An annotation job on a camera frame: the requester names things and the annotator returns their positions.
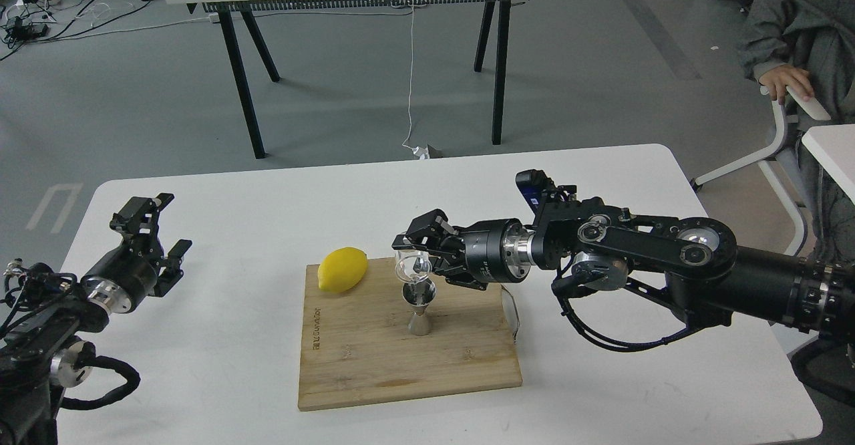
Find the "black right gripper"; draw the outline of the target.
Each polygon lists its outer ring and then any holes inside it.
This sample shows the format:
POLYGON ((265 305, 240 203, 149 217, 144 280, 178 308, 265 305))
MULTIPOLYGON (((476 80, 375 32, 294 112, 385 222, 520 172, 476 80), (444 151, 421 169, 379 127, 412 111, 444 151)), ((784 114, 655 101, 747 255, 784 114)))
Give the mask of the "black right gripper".
POLYGON ((425 251, 445 259, 462 256, 455 265, 433 261, 432 272, 451 285, 485 291, 490 283, 521 283, 528 276, 532 238, 534 232, 516 218, 484 220, 460 231, 436 208, 413 219, 394 238, 393 250, 425 251))

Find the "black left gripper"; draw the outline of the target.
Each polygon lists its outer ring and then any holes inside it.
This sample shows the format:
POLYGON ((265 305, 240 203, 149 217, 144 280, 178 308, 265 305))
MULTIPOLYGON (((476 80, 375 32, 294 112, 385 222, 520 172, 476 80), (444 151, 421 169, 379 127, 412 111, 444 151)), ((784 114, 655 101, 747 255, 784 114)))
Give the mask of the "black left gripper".
POLYGON ((153 198, 133 196, 113 214, 110 229, 122 236, 122 245, 107 253, 81 280, 89 302, 107 314, 133 312, 146 297, 164 297, 183 278, 181 265, 191 240, 179 240, 167 256, 160 256, 158 220, 173 200, 171 193, 153 198))

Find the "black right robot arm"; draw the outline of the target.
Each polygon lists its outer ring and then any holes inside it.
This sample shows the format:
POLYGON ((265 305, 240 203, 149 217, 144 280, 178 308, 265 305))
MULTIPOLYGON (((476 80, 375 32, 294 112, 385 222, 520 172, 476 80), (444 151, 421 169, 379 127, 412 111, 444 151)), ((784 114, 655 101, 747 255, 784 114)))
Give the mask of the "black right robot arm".
POLYGON ((416 217, 393 241, 427 255, 447 283, 484 290, 519 283, 529 269, 555 271, 552 293, 587 341, 635 353, 715 326, 733 312, 818 333, 819 347, 853 345, 853 267, 742 247, 718 220, 633 214, 575 186, 557 186, 538 169, 516 175, 534 222, 515 218, 453 226, 437 208, 416 217), (571 300, 626 289, 668 308, 681 331, 656 341, 611 339, 580 319, 571 300))

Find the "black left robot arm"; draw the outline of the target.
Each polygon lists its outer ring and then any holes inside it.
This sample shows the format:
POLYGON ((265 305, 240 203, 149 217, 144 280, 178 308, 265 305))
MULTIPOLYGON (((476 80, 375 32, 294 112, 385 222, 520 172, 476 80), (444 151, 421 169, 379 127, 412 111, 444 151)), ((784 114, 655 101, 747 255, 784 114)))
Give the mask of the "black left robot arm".
POLYGON ((192 241, 163 251, 158 219, 171 193, 134 196, 113 214, 122 240, 82 278, 45 263, 11 261, 3 272, 1 399, 3 444, 55 444, 61 409, 94 410, 122 400, 140 385, 128 363, 98 355, 79 333, 98 333, 113 314, 163 297, 183 277, 192 241))

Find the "person's hand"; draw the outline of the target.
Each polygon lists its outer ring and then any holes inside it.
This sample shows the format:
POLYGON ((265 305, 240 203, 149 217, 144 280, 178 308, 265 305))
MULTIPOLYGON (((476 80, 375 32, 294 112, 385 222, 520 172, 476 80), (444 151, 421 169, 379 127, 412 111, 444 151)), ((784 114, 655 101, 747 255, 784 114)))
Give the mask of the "person's hand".
POLYGON ((794 65, 778 65, 758 77, 758 83, 766 87, 772 101, 784 104, 788 89, 794 91, 803 101, 814 98, 815 92, 810 83, 810 72, 794 65))

